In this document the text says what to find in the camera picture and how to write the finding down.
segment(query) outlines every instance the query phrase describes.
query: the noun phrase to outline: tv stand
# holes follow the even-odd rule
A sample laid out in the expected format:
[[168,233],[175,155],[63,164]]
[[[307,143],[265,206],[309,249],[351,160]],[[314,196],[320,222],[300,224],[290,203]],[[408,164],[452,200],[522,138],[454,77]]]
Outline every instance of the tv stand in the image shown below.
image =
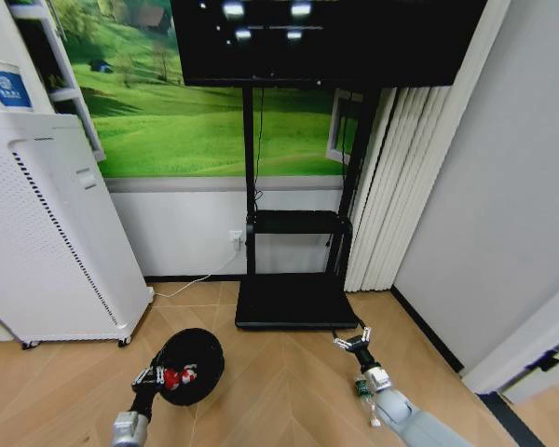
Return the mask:
[[[380,90],[364,93],[338,212],[257,210],[254,187],[252,87],[242,88],[246,170],[247,276],[240,282],[236,325],[249,330],[353,329],[359,324],[344,293],[352,243],[349,213],[369,143]],[[332,245],[324,272],[256,273],[257,234],[329,234]]]

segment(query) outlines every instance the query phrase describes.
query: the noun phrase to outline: floor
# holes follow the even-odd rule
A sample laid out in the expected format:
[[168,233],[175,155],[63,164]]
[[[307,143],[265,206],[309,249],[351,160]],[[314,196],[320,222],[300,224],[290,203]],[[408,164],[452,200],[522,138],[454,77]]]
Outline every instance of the floor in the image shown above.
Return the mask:
[[[181,284],[155,284],[171,293]],[[183,328],[215,333],[225,372],[200,403],[175,407],[157,396],[150,446],[397,446],[371,428],[354,391],[358,368],[327,332],[244,332],[234,326],[238,283],[196,284],[157,297],[132,343],[0,343],[0,446],[107,446],[127,410],[130,382]],[[514,445],[460,382],[389,292],[351,294],[373,327],[371,351],[396,386],[475,445]]]
[[559,447],[559,385],[511,407],[542,443]]

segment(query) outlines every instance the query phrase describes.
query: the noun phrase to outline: television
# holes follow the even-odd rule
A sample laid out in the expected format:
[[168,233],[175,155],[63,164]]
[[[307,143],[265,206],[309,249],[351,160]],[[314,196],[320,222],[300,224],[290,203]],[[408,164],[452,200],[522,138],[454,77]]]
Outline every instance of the television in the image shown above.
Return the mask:
[[171,0],[188,86],[451,85],[486,0]]

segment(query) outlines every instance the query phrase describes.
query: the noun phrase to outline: wall mural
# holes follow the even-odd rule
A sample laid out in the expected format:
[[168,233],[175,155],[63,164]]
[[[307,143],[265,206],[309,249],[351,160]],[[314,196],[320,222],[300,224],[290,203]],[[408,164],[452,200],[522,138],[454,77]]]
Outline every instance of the wall mural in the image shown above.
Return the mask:
[[[168,0],[52,3],[107,156],[105,177],[243,175],[240,89],[184,85]],[[266,89],[260,175],[341,173],[325,156],[333,97]]]

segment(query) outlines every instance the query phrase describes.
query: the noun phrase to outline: red object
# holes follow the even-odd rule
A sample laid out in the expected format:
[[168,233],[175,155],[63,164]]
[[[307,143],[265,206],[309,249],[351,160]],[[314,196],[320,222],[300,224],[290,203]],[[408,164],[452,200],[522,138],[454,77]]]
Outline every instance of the red object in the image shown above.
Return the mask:
[[181,377],[180,374],[177,373],[172,368],[166,368],[164,370],[164,386],[173,391],[178,386],[180,386]]
[[193,370],[184,367],[183,369],[183,384],[188,384],[197,378],[197,373]]

